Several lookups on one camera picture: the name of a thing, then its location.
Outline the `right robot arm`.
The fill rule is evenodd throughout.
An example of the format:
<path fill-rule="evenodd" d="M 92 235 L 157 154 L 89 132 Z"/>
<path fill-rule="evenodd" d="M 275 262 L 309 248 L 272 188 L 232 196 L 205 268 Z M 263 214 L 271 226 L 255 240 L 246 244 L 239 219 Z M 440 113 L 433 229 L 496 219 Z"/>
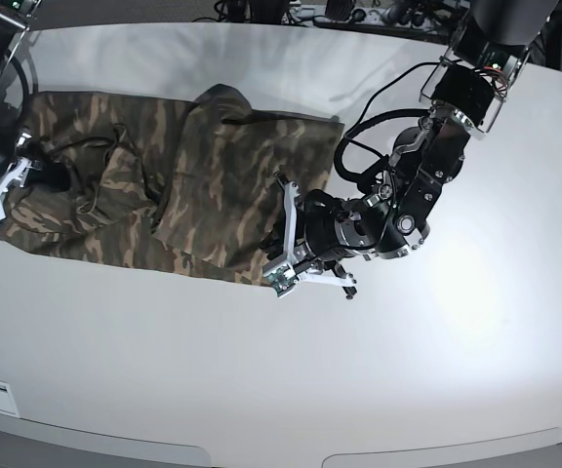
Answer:
<path fill-rule="evenodd" d="M 0 178 L 22 162 L 20 184 L 59 193 L 71 186 L 67 167 L 51 160 L 23 125 L 30 88 L 17 52 L 26 39 L 39 1 L 0 1 Z"/>

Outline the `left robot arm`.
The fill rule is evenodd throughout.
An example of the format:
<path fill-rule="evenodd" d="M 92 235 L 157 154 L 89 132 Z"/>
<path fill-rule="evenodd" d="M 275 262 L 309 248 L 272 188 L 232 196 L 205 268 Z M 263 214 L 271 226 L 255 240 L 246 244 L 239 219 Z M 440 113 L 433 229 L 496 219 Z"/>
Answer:
<path fill-rule="evenodd" d="M 429 233 L 430 212 L 445 184 L 455 178 L 472 137 L 487 134 L 526 64 L 532 43 L 557 4 L 554 1 L 474 1 L 453 33 L 447 52 L 421 88 L 425 109 L 398 109 L 360 117 L 342 137 L 334 168 L 361 195 L 343 200 L 309 192 L 300 208 L 287 210 L 284 249 L 304 272 L 345 258 L 402 257 Z M 414 118 L 391 153 L 361 173 L 342 156 L 357 137 L 387 121 Z"/>

